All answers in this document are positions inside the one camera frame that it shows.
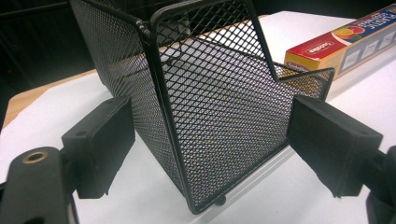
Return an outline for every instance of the dark background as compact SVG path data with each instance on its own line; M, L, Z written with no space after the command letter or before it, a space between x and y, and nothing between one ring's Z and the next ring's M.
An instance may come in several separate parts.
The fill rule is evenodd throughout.
M134 15L146 19L151 11L143 7L164 0L115 1L137 8ZM392 4L390 0L252 1L259 15L287 10L355 19ZM12 96L93 68L77 23L64 0L0 1L0 130Z

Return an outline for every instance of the cardboard box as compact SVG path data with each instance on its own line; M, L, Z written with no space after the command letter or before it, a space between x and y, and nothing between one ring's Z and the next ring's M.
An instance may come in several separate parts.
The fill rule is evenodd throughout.
M334 79L396 43L396 4L286 51L285 64L303 71L333 67Z

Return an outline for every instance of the white surface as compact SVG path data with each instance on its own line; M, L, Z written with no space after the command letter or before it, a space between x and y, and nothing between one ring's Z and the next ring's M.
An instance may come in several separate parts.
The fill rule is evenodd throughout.
M261 19L273 59L281 63L286 49L349 21L291 12ZM396 145L395 56L393 47L340 77L332 84L328 97L332 105L384 134L383 151ZM0 181L6 179L10 161L23 151L43 146L62 148L62 134L110 97L97 75L44 93L2 131ZM268 172L269 167L277 167L282 161L269 162L231 192L222 207L211 207L194 216L137 137L109 195L99 200L77 200L78 215L82 224L367 222L367 189L358 198L334 199L291 149L282 153L280 158L291 157L273 173Z

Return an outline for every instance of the black mesh basket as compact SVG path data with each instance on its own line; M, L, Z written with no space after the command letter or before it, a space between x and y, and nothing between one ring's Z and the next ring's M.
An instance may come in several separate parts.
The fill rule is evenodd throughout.
M324 99L333 71L273 63L247 0L164 6L70 0L102 82L132 97L134 126L194 214L286 143L295 94Z

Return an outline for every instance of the wire mesh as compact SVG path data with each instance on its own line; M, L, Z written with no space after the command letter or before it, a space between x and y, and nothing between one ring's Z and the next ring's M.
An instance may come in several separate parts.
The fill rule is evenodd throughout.
M272 64L245 0L190 1L149 23L85 1L71 3L101 79L132 96L137 132L194 214L286 145L295 94L323 99L332 81Z

